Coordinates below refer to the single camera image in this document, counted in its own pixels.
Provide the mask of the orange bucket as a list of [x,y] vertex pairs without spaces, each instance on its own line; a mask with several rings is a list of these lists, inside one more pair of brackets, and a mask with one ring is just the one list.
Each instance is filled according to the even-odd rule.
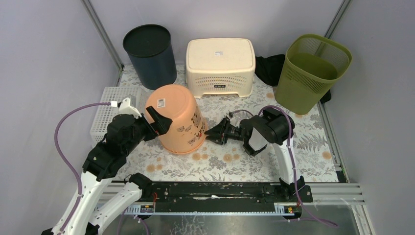
[[206,138],[206,120],[188,88],[175,84],[162,86],[148,97],[145,107],[149,106],[172,120],[168,132],[159,136],[167,151],[187,154],[203,144]]

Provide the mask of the white perforated basket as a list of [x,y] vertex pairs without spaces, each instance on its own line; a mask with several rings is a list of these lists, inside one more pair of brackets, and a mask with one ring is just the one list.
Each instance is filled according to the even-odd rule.
[[[128,96],[134,96],[136,101],[135,107],[143,113],[145,110],[145,103],[151,94],[142,87],[106,87],[101,97],[100,102],[117,101],[120,103]],[[112,121],[113,117],[118,115],[118,109],[111,106],[98,106],[97,111],[90,129],[90,136],[92,139],[91,147],[94,147],[100,142],[107,133],[107,126]]]

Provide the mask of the cream perforated plastic basket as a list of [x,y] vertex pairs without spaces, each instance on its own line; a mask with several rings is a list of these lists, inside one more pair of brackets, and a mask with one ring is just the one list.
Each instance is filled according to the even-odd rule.
[[185,80],[192,94],[250,96],[253,90],[255,53],[244,38],[191,40],[185,56]]

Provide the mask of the dark blue cylindrical bin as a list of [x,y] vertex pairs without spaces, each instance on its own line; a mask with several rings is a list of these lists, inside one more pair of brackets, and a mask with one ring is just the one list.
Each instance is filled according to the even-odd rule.
[[173,84],[177,79],[171,34],[158,24],[130,30],[122,42],[141,84],[150,90]]

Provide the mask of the green ribbed waste bin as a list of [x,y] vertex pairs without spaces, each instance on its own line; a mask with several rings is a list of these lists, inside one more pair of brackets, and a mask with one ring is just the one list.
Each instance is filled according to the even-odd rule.
[[351,62],[352,54],[345,46],[320,35],[302,35],[286,51],[275,100],[305,115],[342,78]]

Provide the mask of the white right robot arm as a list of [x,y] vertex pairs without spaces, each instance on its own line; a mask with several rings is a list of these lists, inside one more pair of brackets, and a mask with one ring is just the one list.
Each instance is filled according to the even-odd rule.
[[206,139],[224,145],[228,139],[243,142],[243,148],[250,156],[256,156],[271,145],[279,166],[281,197],[288,202],[300,195],[305,186],[304,178],[297,171],[294,155],[293,119],[280,107],[263,107],[257,115],[242,119],[238,126],[231,124],[231,118],[223,118],[219,124],[205,131]]

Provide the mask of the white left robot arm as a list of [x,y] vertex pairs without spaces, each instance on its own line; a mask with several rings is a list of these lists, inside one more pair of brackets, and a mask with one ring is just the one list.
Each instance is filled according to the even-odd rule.
[[42,232],[44,235],[101,235],[133,202],[151,197],[152,181],[136,173],[116,196],[98,211],[95,209],[104,189],[138,144],[164,135],[170,129],[172,119],[162,116],[152,106],[146,111],[152,123],[142,115],[119,114],[113,118],[104,138],[87,155],[81,174],[75,174],[78,187],[68,208],[54,227]]

